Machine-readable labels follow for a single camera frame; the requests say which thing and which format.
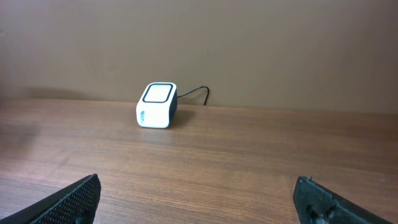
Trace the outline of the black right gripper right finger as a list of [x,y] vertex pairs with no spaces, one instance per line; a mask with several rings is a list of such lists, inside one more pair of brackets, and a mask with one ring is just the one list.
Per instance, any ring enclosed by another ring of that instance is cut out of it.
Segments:
[[305,176],[296,181],[293,201],[301,224],[392,224]]

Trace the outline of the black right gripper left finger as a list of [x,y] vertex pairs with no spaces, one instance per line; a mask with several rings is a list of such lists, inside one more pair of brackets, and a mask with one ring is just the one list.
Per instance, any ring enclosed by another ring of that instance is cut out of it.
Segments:
[[101,183],[98,175],[88,175],[1,219],[1,224],[93,224],[100,195]]

